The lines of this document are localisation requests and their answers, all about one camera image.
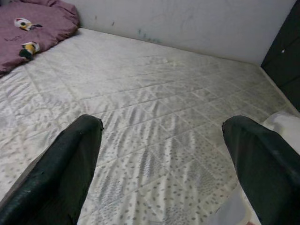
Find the quilted pattern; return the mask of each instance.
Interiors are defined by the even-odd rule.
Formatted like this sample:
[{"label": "quilted pattern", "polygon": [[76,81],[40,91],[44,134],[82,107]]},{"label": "quilted pattern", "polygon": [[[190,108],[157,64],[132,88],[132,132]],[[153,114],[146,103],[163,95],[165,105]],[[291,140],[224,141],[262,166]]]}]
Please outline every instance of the quilted pattern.
[{"label": "quilted pattern", "polygon": [[0,198],[75,118],[103,120],[80,225],[205,224],[237,183],[222,122],[287,108],[256,66],[85,29],[0,83]]}]

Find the white wall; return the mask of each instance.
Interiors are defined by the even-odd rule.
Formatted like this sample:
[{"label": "white wall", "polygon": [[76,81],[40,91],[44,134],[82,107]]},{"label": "white wall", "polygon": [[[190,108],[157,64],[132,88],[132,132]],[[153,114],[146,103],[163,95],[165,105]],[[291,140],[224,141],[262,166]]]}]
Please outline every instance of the white wall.
[{"label": "white wall", "polygon": [[296,0],[64,0],[83,27],[260,64]]}]

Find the pink blanket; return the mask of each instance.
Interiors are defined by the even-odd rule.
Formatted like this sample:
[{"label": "pink blanket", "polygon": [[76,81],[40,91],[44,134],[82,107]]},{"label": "pink blanket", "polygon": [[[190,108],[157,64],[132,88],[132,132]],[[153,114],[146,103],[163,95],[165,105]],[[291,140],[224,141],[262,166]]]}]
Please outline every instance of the pink blanket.
[{"label": "pink blanket", "polygon": [[[40,24],[26,31],[14,25],[16,18]],[[15,0],[0,7],[0,77],[21,63],[22,44],[35,42],[40,52],[70,37],[79,23],[75,6],[60,0]]]}]

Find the mattress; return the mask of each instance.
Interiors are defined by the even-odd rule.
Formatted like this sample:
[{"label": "mattress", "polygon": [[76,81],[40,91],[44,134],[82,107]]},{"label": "mattress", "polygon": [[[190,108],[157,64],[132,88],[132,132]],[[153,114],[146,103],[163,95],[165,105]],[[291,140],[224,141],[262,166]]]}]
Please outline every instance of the mattress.
[{"label": "mattress", "polygon": [[287,108],[254,65],[86,29],[0,83],[0,198],[75,118],[103,120],[80,225],[205,224],[237,184],[222,122]]}]

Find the gray polka dot pattern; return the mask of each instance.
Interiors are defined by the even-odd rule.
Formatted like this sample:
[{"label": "gray polka dot pattern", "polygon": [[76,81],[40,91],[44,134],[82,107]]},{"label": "gray polka dot pattern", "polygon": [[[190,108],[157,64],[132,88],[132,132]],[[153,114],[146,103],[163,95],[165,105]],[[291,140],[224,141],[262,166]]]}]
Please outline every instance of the gray polka dot pattern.
[{"label": "gray polka dot pattern", "polygon": [[86,113],[105,131],[79,225],[204,225],[237,183],[222,122],[281,109],[256,66],[79,29],[0,79],[0,197]]}]

